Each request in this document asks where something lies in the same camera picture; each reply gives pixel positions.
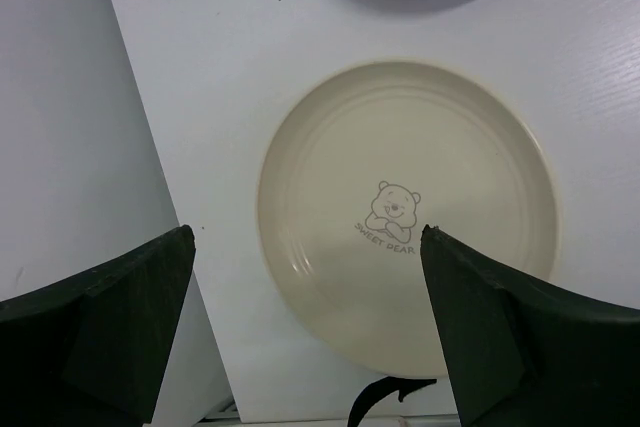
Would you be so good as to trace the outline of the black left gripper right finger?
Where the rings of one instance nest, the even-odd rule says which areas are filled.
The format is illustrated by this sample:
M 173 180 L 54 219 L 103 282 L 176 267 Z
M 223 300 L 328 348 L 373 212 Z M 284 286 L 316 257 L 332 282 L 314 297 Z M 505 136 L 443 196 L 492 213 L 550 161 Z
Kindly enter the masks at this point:
M 636 426 L 639 312 L 491 259 L 437 227 L 421 262 L 464 426 Z

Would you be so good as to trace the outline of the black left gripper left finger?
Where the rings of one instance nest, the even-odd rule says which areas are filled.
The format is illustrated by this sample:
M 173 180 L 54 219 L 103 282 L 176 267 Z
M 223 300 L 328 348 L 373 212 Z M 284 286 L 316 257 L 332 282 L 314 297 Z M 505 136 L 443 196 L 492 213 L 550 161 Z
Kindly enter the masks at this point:
M 1 304 L 4 426 L 151 422 L 191 280 L 183 225 Z

